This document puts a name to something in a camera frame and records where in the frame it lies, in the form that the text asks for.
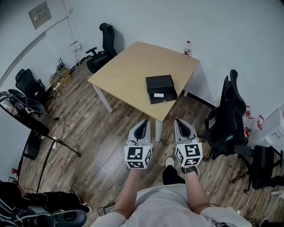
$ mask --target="white cube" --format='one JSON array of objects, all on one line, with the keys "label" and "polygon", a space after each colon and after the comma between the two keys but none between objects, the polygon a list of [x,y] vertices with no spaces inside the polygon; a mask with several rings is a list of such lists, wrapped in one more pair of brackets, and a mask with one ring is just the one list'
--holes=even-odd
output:
[{"label": "white cube", "polygon": [[129,168],[147,168],[152,155],[151,146],[124,147],[124,160]]},{"label": "white cube", "polygon": [[182,167],[198,165],[203,158],[202,143],[177,144],[175,155]]}]

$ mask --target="black box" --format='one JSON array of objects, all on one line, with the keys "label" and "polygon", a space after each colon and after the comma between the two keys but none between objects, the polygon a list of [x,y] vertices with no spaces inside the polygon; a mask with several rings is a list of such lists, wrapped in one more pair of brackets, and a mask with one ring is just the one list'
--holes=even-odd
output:
[{"label": "black box", "polygon": [[[178,98],[171,75],[146,77],[146,84],[151,104],[177,100]],[[164,97],[155,98],[154,93],[162,93]]]}]

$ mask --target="electrical panel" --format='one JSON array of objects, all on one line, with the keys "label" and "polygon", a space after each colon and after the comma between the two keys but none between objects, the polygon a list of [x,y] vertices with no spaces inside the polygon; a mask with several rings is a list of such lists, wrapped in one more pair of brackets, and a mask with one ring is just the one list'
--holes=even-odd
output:
[{"label": "electrical panel", "polygon": [[39,28],[42,24],[51,19],[51,13],[46,2],[43,2],[31,10],[29,15],[35,29]]}]

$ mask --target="white shirt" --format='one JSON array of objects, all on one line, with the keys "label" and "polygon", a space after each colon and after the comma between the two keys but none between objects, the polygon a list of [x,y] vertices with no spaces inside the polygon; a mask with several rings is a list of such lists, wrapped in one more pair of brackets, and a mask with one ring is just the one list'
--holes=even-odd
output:
[{"label": "white shirt", "polygon": [[185,184],[173,184],[139,191],[129,219],[112,212],[97,218],[91,227],[214,227],[219,223],[252,226],[231,207],[208,207],[199,215],[193,213],[187,204]]}]

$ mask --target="white cylinder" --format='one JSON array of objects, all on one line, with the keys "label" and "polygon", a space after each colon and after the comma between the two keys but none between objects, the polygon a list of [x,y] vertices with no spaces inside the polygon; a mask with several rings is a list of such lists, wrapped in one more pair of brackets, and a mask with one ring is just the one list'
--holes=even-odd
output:
[{"label": "white cylinder", "polygon": [[154,98],[163,98],[164,94],[161,93],[154,93]]}]

